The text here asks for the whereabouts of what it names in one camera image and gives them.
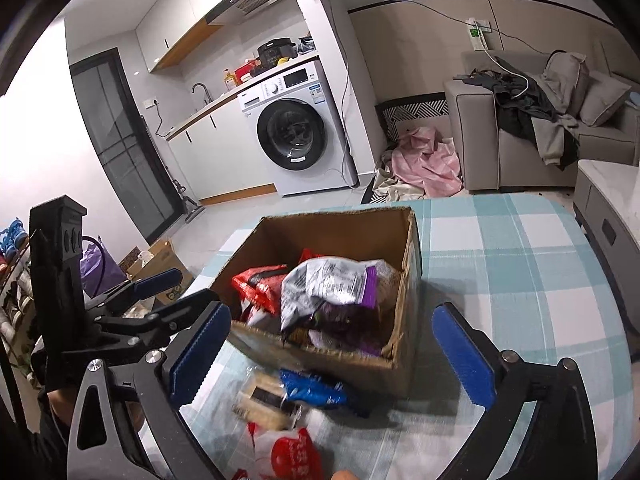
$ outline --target metal bolt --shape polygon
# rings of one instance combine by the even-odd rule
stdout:
[[[99,370],[102,367],[102,359],[94,359],[93,361],[91,361],[88,365],[88,369],[90,372],[95,372],[96,370]]]
[[[149,364],[157,363],[160,359],[162,359],[162,352],[159,350],[152,350],[145,355],[145,361]]]
[[[566,368],[569,371],[574,371],[578,365],[575,363],[575,361],[573,359],[570,359],[568,357],[565,357],[564,359],[562,359],[562,366],[564,368]]]
[[[520,356],[518,355],[517,352],[514,352],[513,350],[503,350],[502,358],[505,362],[517,363],[520,359]]]

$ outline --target person's hand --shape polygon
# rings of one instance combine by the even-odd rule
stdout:
[[[61,388],[60,390],[47,393],[47,397],[49,397],[51,411],[56,414],[60,422],[71,427],[76,399],[78,398],[78,390],[74,387]],[[142,425],[145,423],[145,414],[142,412],[142,407],[137,402],[127,402],[127,409],[129,410],[133,428],[136,432],[140,431]]]
[[[358,477],[351,471],[336,471],[331,480],[358,480]]]
[[[47,397],[49,397],[51,411],[55,413],[66,426],[71,427],[71,419],[74,416],[78,390],[72,386],[69,388],[61,388],[60,390],[48,392]]]

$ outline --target washing machine door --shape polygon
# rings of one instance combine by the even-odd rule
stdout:
[[[286,170],[306,170],[324,153],[324,121],[302,101],[279,99],[258,117],[258,140],[264,153]]]

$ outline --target washing machine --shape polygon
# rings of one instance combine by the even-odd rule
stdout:
[[[241,92],[238,100],[279,195],[356,185],[340,115],[319,61],[267,78]]]

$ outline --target table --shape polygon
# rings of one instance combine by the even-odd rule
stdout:
[[[469,436],[483,409],[471,404],[431,335],[433,308],[449,300],[499,349],[533,362],[555,365],[569,356],[578,363],[593,413],[599,478],[611,478],[632,447],[629,354],[607,280],[572,215],[528,194],[388,206],[402,205],[415,210],[424,268],[412,393],[380,399],[369,419],[314,410],[308,430],[325,472],[348,468],[362,480],[436,478]],[[232,235],[188,292],[212,283],[251,227]],[[228,478],[251,460],[244,424],[231,413],[251,366],[225,343],[194,402],[180,409]],[[508,471],[532,410],[524,407],[492,478]]]
[[[587,232],[626,329],[640,330],[640,184],[638,168],[579,160],[575,216]]]

